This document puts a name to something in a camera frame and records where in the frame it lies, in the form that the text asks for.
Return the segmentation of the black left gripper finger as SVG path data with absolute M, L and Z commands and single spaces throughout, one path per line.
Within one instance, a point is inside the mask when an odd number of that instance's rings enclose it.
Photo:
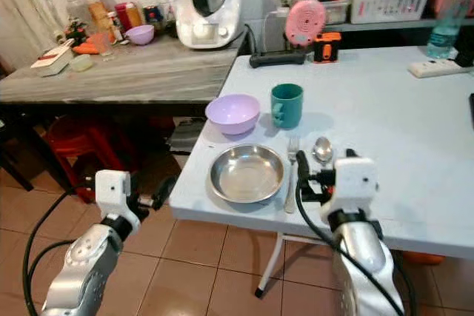
M 166 204 L 177 180 L 178 176 L 169 176 L 157 187 L 155 193 L 153 193 L 153 210 L 159 210 Z

